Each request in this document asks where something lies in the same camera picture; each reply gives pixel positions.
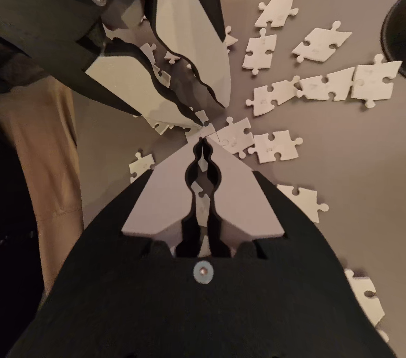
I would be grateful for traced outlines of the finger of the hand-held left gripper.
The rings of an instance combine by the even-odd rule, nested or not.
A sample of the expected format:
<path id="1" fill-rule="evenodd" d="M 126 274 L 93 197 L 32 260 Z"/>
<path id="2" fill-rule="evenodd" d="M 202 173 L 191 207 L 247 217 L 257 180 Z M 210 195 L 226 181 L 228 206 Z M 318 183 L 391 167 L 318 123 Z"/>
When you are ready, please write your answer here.
<path id="1" fill-rule="evenodd" d="M 231 73 L 220 0 L 146 0 L 145 12 L 158 40 L 185 59 L 213 99 L 227 108 Z"/>
<path id="2" fill-rule="evenodd" d="M 85 73 L 144 117 L 185 128 L 203 125 L 175 92 L 160 82 L 149 58 L 132 43 L 113 38 Z"/>

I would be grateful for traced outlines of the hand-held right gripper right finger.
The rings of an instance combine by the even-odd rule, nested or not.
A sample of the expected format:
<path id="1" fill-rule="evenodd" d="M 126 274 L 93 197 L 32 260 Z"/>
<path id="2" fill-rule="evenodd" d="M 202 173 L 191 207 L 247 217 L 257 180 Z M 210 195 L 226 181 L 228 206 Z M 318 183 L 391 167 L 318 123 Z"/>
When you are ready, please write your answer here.
<path id="1" fill-rule="evenodd" d="M 254 171 L 211 138 L 203 139 L 203 156 L 213 186 L 207 221 L 211 255 L 232 257 L 242 243 L 283 237 Z"/>

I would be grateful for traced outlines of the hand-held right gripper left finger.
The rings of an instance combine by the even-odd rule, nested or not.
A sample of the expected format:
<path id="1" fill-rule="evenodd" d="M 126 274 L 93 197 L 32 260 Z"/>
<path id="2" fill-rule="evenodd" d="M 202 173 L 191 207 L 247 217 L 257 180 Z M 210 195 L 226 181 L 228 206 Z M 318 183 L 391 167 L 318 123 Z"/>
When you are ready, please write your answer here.
<path id="1" fill-rule="evenodd" d="M 122 227 L 124 235 L 165 242 L 177 257 L 198 256 L 201 230 L 191 185 L 202 149 L 200 138 L 154 168 Z"/>

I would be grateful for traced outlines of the joined white puzzle section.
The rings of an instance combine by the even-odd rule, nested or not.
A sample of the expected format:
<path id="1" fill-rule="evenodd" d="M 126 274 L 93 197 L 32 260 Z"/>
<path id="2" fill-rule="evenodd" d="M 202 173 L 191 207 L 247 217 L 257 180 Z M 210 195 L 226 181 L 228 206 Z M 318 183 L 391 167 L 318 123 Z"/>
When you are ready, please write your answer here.
<path id="1" fill-rule="evenodd" d="M 204 111 L 195 113 L 203 122 L 201 127 L 184 128 L 187 142 L 198 141 L 200 138 L 210 138 L 223 149 L 241 160 L 246 158 L 245 150 L 254 146 L 254 137 L 251 132 L 251 122 L 248 117 L 234 121 L 232 117 L 226 118 L 226 125 L 216 130 Z"/>

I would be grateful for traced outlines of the puzzle pieces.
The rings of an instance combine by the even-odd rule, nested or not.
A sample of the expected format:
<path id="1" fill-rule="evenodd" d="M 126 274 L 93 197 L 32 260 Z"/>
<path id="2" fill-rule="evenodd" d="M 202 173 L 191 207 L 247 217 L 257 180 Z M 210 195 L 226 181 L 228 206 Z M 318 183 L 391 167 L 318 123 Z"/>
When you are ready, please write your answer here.
<path id="1" fill-rule="evenodd" d="M 248 117 L 237 159 L 325 234 L 345 268 L 372 276 L 374 327 L 405 357 L 405 79 L 378 46 L 393 0 L 221 0 L 232 94 Z"/>

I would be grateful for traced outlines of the person's beige trousers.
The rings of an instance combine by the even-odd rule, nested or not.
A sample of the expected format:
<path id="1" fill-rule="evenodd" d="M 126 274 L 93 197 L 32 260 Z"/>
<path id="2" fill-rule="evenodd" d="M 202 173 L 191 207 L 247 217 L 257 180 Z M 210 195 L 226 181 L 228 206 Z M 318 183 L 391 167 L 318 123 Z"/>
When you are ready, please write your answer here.
<path id="1" fill-rule="evenodd" d="M 26 179 L 49 295 L 84 230 L 72 91 L 51 76 L 13 88 L 1 95 L 1 127 Z"/>

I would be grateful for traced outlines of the black round stand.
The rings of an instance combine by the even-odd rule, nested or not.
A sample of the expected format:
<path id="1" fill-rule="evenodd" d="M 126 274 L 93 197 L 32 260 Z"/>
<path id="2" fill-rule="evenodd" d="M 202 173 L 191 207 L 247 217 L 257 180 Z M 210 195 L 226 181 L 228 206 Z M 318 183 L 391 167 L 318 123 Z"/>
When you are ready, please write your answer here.
<path id="1" fill-rule="evenodd" d="M 406 0 L 398 0 L 388 11 L 380 32 L 380 44 L 387 61 L 401 61 L 399 74 L 406 77 Z"/>

